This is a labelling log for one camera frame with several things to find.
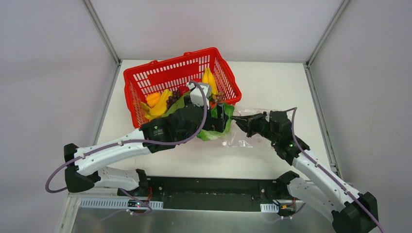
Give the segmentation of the clear zip top bag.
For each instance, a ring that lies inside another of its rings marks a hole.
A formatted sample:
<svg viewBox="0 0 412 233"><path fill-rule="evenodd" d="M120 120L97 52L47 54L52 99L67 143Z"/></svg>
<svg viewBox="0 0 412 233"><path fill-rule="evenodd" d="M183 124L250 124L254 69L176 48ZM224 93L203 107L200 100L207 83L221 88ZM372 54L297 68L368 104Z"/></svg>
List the clear zip top bag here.
<svg viewBox="0 0 412 233"><path fill-rule="evenodd" d="M292 122L286 111L264 111L247 116L231 116L246 137L260 135L272 146L293 147Z"/></svg>

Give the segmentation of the green lettuce head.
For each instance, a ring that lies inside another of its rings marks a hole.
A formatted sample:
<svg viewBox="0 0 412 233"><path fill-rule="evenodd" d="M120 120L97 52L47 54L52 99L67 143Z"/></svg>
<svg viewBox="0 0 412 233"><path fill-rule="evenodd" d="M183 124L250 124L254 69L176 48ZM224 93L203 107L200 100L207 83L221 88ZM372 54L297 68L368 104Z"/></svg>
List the green lettuce head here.
<svg viewBox="0 0 412 233"><path fill-rule="evenodd" d="M197 137L202 141L212 141L225 138L229 134L232 123L231 117L233 116L235 107L233 105L227 104L226 102L223 103L225 104L225 112L229 116L225 131L223 133L216 131L217 109L215 105L211 110L208 110L206 123L203 129L197 134Z"/></svg>

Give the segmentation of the red plastic shopping basket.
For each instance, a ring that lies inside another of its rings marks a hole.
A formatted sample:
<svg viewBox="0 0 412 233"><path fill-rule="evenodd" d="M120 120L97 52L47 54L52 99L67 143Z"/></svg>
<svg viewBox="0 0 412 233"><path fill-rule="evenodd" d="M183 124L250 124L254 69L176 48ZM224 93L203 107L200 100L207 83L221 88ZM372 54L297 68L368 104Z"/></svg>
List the red plastic shopping basket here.
<svg viewBox="0 0 412 233"><path fill-rule="evenodd" d="M202 79L205 68L214 75L217 89L223 92L223 101L236 104L242 93L236 84L235 76L228 63L215 47L185 52L183 55L128 68L123 72L125 100L131 113L132 124L139 128L148 119L140 107L146 97L165 89L176 91L187 82Z"/></svg>

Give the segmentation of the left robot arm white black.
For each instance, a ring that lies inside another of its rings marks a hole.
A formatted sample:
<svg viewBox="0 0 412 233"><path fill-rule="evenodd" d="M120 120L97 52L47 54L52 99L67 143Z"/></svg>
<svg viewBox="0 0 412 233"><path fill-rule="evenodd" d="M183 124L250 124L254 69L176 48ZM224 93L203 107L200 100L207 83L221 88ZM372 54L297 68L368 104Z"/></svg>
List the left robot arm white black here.
<svg viewBox="0 0 412 233"><path fill-rule="evenodd" d="M226 103L218 103L207 111L187 104L112 141L87 148L67 144L64 146L67 189L79 193L96 186L109 186L143 196L148 190L143 170L121 170L110 168L110 165L130 157L173 149L199 133L223 133L230 125L233 111L234 107Z"/></svg>

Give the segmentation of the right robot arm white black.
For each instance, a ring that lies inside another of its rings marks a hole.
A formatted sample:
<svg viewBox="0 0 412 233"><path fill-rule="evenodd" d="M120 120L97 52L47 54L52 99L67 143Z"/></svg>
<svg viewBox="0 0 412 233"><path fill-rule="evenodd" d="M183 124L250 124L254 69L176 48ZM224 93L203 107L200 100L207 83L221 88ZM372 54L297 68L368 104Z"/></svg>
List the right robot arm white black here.
<svg viewBox="0 0 412 233"><path fill-rule="evenodd" d="M232 116L247 137L256 134L268 139L277 155L311 180L308 184L289 171L279 177L276 194L282 199L293 196L327 218L337 233L369 233L378 228L377 199L361 193L326 167L310 147L295 134L296 108L249 116Z"/></svg>

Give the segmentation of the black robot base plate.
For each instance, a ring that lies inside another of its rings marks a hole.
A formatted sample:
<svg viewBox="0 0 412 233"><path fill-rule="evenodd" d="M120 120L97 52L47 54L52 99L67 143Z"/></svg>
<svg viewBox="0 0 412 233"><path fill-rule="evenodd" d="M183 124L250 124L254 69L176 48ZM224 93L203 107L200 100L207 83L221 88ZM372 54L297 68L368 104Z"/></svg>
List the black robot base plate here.
<svg viewBox="0 0 412 233"><path fill-rule="evenodd" d="M138 188L122 192L163 204L163 209L260 212L261 206L285 207L295 211L297 199L283 179L217 179L149 176Z"/></svg>

